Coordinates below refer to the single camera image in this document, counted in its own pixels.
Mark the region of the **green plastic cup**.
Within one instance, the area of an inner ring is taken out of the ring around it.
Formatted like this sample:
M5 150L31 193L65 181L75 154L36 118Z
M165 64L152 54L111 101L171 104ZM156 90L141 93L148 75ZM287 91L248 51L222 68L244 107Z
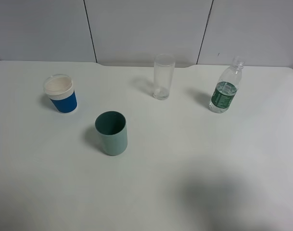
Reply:
M127 148L127 121L117 111L100 114L94 123L105 154L117 156Z

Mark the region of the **blue white paper cup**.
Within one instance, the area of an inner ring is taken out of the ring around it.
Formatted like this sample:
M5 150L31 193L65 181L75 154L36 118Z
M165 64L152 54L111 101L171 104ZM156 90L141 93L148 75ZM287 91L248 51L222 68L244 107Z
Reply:
M43 90L60 113L68 114L76 110L75 88L71 77L68 75L56 74L50 76L45 80Z

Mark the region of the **clear bottle green label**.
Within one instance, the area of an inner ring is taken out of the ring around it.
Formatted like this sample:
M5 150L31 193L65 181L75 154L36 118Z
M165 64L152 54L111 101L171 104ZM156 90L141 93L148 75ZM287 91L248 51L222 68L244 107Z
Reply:
M241 56L236 56L231 66L221 74L209 102L209 109L212 112L220 114L229 109L239 89L244 64L245 60Z

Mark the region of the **tall clear glass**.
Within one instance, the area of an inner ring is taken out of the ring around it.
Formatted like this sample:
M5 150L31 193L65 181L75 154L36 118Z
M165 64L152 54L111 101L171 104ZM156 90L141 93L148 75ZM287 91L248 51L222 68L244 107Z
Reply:
M153 96L158 100L169 97L175 68L175 58L170 54L159 54L154 60Z

